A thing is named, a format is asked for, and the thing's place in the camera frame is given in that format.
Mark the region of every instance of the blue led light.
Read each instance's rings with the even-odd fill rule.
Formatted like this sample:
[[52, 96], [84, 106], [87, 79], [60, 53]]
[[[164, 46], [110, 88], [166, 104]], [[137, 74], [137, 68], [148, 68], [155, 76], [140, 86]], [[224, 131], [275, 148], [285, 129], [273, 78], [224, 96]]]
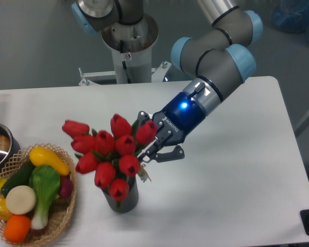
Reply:
[[187, 103], [183, 102], [183, 103], [181, 104], [181, 108], [182, 108], [182, 109], [187, 108]]

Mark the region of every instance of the artificial tulip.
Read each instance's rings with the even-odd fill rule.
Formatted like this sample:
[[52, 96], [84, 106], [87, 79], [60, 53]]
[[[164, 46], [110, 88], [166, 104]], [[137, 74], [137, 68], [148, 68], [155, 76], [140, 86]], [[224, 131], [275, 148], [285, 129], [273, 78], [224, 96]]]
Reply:
[[129, 185], [123, 179], [116, 179], [109, 186], [109, 195], [115, 201], [125, 200], [128, 195], [128, 191], [129, 191]]
[[70, 137], [74, 138], [77, 135], [88, 134], [90, 127], [85, 123], [76, 122], [73, 120], [66, 120], [62, 126], [62, 130]]
[[157, 125], [153, 121], [148, 121], [136, 131], [136, 140], [142, 145], [152, 142], [157, 133]]
[[76, 171], [81, 174], [85, 174], [94, 171], [97, 165], [98, 165], [97, 159], [91, 152], [89, 152], [79, 159], [78, 164], [76, 166]]
[[139, 159], [133, 155], [125, 155], [119, 160], [119, 169], [127, 176], [134, 177], [140, 170]]
[[92, 135], [78, 135], [71, 142], [72, 148], [79, 153], [88, 153], [95, 149], [96, 139]]
[[100, 163], [95, 172], [95, 185], [101, 189], [105, 189], [112, 183], [115, 177], [115, 168], [110, 162]]
[[96, 135], [95, 150], [107, 156], [114, 150], [115, 142], [113, 136], [105, 130], [101, 130]]
[[118, 114], [114, 114], [111, 121], [111, 131], [115, 138], [122, 137], [123, 135], [130, 135], [132, 133], [132, 126], [129, 122]]
[[121, 155], [134, 154], [136, 141], [131, 135], [123, 135], [115, 143], [115, 149]]

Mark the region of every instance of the tulip bouquet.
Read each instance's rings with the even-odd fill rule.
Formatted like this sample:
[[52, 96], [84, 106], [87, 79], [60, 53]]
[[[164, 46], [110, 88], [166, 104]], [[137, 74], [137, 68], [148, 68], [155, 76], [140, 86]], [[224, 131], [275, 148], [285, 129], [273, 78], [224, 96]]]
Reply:
[[94, 183], [100, 189], [107, 190], [119, 207], [129, 193], [128, 181], [138, 174], [142, 180], [147, 173], [137, 156], [157, 133], [157, 125], [148, 121], [139, 126], [136, 120], [132, 125], [114, 114], [110, 121], [111, 132], [91, 130], [86, 123], [66, 120], [62, 130], [73, 141], [72, 148], [79, 159], [76, 171], [81, 174], [95, 171]]

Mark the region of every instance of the bok choy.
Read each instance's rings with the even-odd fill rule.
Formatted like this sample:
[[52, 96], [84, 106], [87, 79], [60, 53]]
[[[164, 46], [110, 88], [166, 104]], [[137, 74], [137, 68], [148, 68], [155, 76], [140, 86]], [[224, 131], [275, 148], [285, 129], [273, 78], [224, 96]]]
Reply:
[[39, 166], [33, 170], [29, 186], [37, 196], [31, 229], [40, 230], [45, 228], [48, 223], [49, 207], [60, 189], [60, 175], [49, 165]]

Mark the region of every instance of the orange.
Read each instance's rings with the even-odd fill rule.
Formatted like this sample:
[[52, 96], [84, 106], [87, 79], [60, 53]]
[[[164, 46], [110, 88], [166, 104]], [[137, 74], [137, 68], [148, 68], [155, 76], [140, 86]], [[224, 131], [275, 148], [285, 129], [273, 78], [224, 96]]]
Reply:
[[13, 215], [7, 221], [4, 229], [4, 237], [12, 243], [24, 241], [31, 227], [31, 220], [25, 215]]

